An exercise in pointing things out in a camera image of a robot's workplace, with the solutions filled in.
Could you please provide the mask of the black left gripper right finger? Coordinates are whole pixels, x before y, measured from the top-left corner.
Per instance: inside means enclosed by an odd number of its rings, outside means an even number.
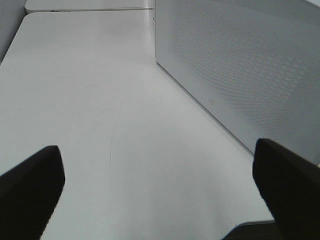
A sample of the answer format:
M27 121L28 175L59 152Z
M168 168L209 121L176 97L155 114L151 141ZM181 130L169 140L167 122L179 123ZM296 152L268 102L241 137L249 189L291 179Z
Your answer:
M252 176L285 240L320 238L320 168L282 145L256 142Z

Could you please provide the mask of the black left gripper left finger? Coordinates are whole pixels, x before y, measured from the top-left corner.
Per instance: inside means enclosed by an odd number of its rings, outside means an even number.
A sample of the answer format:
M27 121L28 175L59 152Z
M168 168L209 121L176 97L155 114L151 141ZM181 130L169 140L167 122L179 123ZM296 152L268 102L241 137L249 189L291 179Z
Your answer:
M0 177L0 238L39 240L65 185L60 149L49 145Z

